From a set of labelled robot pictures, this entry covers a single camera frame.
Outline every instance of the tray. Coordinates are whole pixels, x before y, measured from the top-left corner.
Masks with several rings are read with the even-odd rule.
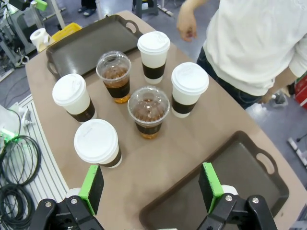
[[[128,23],[135,32],[127,27]],[[96,68],[105,52],[128,53],[136,49],[141,35],[135,22],[119,15],[106,17],[50,46],[46,51],[47,68],[57,79],[69,73],[84,76]]]
[[[270,160],[274,172],[269,174],[256,156],[262,153]],[[204,161],[212,162],[221,184],[234,186],[241,198],[262,195],[273,216],[285,204],[289,189],[280,175],[273,157],[258,148],[249,136],[236,132],[224,145]],[[177,228],[196,230],[207,215],[198,184],[201,165],[140,212],[146,230]],[[226,225],[224,230],[237,230]]]

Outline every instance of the yellow basket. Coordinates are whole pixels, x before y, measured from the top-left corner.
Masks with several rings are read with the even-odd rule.
[[[63,38],[77,32],[78,30],[81,30],[82,27],[79,26],[77,23],[70,23],[67,25],[64,29],[57,31],[53,36],[52,39],[55,42],[58,42],[59,40],[62,40]]]

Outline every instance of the red box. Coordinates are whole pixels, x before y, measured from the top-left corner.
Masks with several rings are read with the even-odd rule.
[[[307,109],[307,75],[295,85],[295,99]]]

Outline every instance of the white sweatshirt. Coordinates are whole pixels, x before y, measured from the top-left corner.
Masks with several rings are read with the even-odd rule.
[[[203,47],[221,79],[264,95],[288,66],[307,70],[307,0],[220,0]]]

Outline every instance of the cup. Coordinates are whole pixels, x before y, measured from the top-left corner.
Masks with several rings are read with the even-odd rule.
[[[158,84],[162,81],[170,40],[166,34],[153,31],[138,40],[146,82]]]
[[[84,122],[73,143],[79,157],[88,163],[115,168],[122,162],[116,130],[105,120]]]
[[[128,111],[141,136],[146,139],[158,136],[169,108],[166,94],[154,86],[138,89],[128,101]]]
[[[97,118],[85,80],[79,74],[72,73],[60,78],[53,87],[52,97],[57,105],[81,123]]]
[[[125,103],[130,98],[130,69],[130,60],[119,51],[105,53],[98,61],[96,73],[116,103]]]
[[[190,115],[196,102],[209,86],[209,77],[199,65],[186,62],[172,73],[172,112],[179,118]]]

